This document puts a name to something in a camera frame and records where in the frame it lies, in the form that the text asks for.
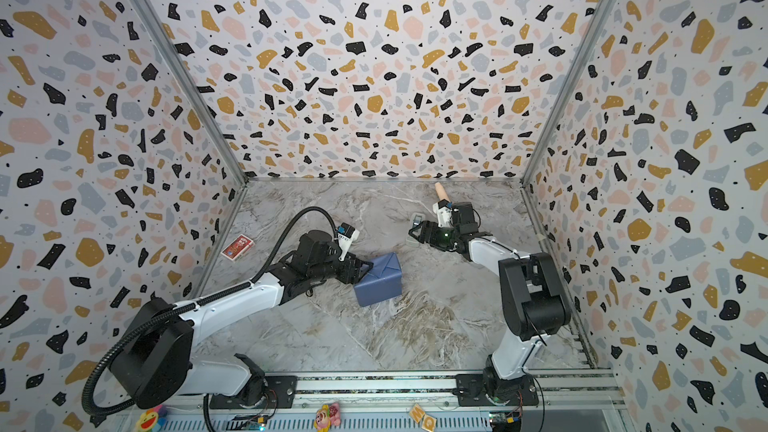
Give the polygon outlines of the blue wrapping paper sheet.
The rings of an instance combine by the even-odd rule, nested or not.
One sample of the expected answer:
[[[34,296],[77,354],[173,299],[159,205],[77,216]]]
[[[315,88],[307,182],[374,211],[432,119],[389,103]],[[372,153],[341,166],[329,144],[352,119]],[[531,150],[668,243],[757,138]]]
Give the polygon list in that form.
[[[354,285],[358,304],[371,306],[402,294],[402,268],[395,252],[376,257],[372,268]]]

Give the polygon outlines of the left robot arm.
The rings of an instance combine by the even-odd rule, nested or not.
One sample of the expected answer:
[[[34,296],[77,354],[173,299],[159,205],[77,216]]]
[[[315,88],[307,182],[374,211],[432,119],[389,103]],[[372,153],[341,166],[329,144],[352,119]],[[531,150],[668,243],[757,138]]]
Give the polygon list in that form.
[[[311,230],[296,250],[249,280],[208,296],[143,306],[107,367],[143,409],[176,395],[222,398],[236,407],[257,405],[267,394],[266,374],[244,354],[216,359],[195,355],[201,342],[254,314],[283,305],[330,279],[358,283],[373,264],[351,253],[359,232],[342,224],[335,236]]]

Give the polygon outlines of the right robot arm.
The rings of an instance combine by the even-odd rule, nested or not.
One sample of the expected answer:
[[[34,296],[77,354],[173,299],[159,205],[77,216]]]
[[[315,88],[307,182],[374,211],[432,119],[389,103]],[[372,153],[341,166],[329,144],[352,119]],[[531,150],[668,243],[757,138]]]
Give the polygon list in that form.
[[[481,229],[469,202],[441,199],[433,205],[434,221],[411,226],[410,238],[434,249],[457,253],[499,278],[501,309],[507,330],[483,369],[480,393],[492,403],[524,397],[535,381],[527,362],[571,320],[567,294],[552,257],[521,252]]]

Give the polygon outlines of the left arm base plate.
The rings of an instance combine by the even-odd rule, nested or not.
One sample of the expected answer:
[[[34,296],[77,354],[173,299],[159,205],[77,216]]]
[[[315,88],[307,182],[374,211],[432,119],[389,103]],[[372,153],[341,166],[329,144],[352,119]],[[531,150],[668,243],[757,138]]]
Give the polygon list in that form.
[[[212,410],[235,410],[247,412],[271,412],[290,409],[297,389],[295,375],[268,375],[250,379],[235,396],[215,394],[209,400]]]

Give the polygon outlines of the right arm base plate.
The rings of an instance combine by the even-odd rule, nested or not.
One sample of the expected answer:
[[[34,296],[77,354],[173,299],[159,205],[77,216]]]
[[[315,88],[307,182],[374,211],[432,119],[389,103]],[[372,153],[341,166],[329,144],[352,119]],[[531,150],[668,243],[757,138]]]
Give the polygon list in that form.
[[[477,374],[458,374],[453,394],[461,407],[537,406],[539,395],[530,374],[503,380],[492,369]]]

